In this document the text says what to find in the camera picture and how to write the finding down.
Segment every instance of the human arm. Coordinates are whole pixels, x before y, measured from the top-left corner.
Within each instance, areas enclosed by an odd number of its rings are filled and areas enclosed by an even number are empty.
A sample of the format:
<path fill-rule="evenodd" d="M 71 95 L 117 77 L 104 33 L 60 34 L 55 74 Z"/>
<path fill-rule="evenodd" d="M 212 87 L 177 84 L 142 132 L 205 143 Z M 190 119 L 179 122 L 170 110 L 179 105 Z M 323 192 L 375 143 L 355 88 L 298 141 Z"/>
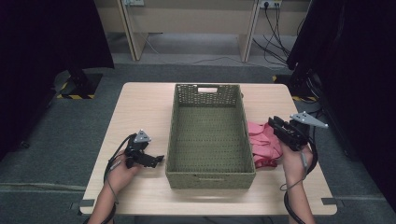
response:
<path fill-rule="evenodd" d="M 304 153 L 307 167 L 309 167 L 313 160 L 311 149 L 309 146 L 303 146 L 301 151 L 292 151 L 281 141 L 280 146 L 283 151 L 283 169 L 288 188 L 289 205 L 297 217 L 303 220 L 304 223 L 315 223 L 303 184 L 305 168 L 302 162 L 302 153 Z M 292 224 L 298 223 L 291 216 L 289 216 L 289 222 Z"/>
<path fill-rule="evenodd" d="M 132 181 L 134 176 L 141 169 L 141 165 L 136 165 L 131 169 L 128 169 L 125 164 L 126 157 L 123 154 L 123 151 L 121 151 L 119 155 L 120 156 L 115 159 L 113 164 L 116 164 L 119 160 L 120 164 L 108 173 L 102 190 L 97 197 L 96 205 L 93 208 L 88 224 L 102 223 L 108 217 L 120 191 Z"/>

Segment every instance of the basket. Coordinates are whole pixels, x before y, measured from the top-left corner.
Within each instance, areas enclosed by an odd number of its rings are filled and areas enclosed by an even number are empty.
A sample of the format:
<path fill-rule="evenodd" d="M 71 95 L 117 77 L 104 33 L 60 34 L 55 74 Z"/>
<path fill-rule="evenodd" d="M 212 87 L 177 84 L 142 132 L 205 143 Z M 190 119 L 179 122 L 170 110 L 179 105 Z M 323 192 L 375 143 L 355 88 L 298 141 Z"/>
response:
<path fill-rule="evenodd" d="M 172 189 L 249 189 L 256 175 L 239 85 L 176 84 L 165 168 Z"/>

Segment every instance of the gray carpet floor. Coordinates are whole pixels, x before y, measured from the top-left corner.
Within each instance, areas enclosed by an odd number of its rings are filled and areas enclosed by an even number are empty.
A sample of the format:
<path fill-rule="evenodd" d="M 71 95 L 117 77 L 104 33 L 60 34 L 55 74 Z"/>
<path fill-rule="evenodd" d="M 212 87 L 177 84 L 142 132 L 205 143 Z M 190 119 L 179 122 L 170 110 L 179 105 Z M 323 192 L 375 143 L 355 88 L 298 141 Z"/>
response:
<path fill-rule="evenodd" d="M 82 199 L 114 107 L 126 82 L 272 83 L 275 74 L 254 66 L 116 64 L 116 69 L 89 69 L 104 76 L 92 100 L 54 99 L 31 132 L 29 148 L 10 152 L 0 162 L 0 223 L 82 223 Z M 60 74 L 59 90 L 67 73 Z M 295 101 L 298 111 L 318 104 Z M 326 122 L 326 116 L 319 119 Z M 338 212 L 318 223 L 396 223 L 396 215 L 364 166 L 351 161 L 332 129 L 316 129 L 319 163 Z M 288 223 L 287 217 L 272 217 Z M 117 223 L 133 223 L 116 217 Z"/>

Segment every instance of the pink cloth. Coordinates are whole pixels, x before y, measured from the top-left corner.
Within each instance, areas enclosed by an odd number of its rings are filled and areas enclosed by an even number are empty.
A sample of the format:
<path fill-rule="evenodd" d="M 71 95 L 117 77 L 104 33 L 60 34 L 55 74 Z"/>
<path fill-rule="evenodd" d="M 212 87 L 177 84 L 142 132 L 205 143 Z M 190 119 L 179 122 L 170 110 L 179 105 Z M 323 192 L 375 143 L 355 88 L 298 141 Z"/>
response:
<path fill-rule="evenodd" d="M 251 121 L 247 122 L 247 128 L 256 169 L 264 166 L 277 167 L 276 160 L 283 153 L 274 129 L 268 123 L 262 125 Z"/>

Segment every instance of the power strip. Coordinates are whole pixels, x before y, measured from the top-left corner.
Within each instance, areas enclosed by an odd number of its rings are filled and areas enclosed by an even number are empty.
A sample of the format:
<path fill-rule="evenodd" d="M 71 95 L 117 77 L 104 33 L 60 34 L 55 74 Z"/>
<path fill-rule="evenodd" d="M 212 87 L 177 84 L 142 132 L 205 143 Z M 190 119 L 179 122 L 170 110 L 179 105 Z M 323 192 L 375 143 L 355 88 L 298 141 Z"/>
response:
<path fill-rule="evenodd" d="M 265 8 L 265 3 L 268 3 L 268 8 L 280 8 L 280 5 L 282 5 L 282 0 L 262 0 L 260 3 L 260 8 Z"/>

